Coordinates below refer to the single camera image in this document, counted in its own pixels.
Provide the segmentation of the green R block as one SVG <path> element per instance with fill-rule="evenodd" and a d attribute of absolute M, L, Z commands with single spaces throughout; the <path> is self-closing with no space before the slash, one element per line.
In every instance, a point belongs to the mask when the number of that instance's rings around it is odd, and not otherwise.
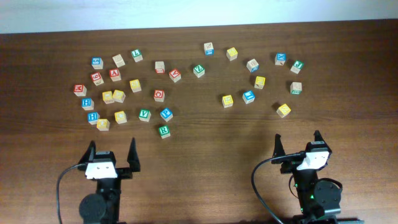
<path fill-rule="evenodd" d="M 171 133 L 169 127 L 167 125 L 159 127 L 159 134 L 162 139 L 170 137 Z"/>

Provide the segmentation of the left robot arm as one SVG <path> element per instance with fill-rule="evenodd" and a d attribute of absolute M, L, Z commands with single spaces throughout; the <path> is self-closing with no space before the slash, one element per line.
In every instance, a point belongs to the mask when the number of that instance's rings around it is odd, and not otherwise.
<path fill-rule="evenodd" d="M 96 182 L 96 192 L 84 197 L 79 205 L 84 224 L 119 222 L 121 181 L 132 179 L 133 173 L 141 171 L 135 139 L 129 146 L 127 163 L 128 167 L 117 168 L 114 152 L 97 151 L 95 142 L 90 142 L 78 162 L 78 170 L 83 171 L 88 180 Z"/>

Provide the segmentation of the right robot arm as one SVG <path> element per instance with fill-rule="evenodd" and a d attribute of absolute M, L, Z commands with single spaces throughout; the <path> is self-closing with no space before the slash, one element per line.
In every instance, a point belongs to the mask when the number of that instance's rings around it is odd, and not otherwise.
<path fill-rule="evenodd" d="M 281 135 L 275 135 L 273 164 L 280 164 L 281 174 L 292 174 L 302 213 L 293 217 L 294 223 L 337 223 L 341 212 L 340 200 L 343 186 L 337 180 L 320 179 L 317 172 L 328 165 L 332 150 L 320 132 L 314 140 L 295 154 L 286 154 Z"/>

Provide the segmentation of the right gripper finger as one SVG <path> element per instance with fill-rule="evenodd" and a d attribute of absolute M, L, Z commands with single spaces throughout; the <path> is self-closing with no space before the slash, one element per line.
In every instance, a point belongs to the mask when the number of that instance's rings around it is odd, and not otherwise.
<path fill-rule="evenodd" d="M 275 135 L 275 143 L 274 143 L 274 151 L 272 154 L 273 157 L 284 157 L 285 151 L 281 141 L 281 135 Z"/>
<path fill-rule="evenodd" d="M 315 137 L 315 141 L 324 141 L 324 139 L 323 139 L 321 133 L 319 132 L 319 130 L 316 130 L 313 135 Z"/>

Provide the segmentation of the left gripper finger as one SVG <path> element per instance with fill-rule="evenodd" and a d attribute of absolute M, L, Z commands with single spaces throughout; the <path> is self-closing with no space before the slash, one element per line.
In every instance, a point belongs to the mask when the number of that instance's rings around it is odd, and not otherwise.
<path fill-rule="evenodd" d="M 141 171 L 141 164 L 140 164 L 139 157 L 137 154 L 135 138 L 132 138 L 132 141 L 131 141 L 131 144 L 129 147 L 129 152 L 127 155 L 127 162 L 129 164 L 131 172 L 140 172 Z"/>
<path fill-rule="evenodd" d="M 79 160 L 79 164 L 87 164 L 91 162 L 95 156 L 96 153 L 96 144 L 94 141 L 91 141 L 88 149 L 85 151 L 81 159 Z"/>

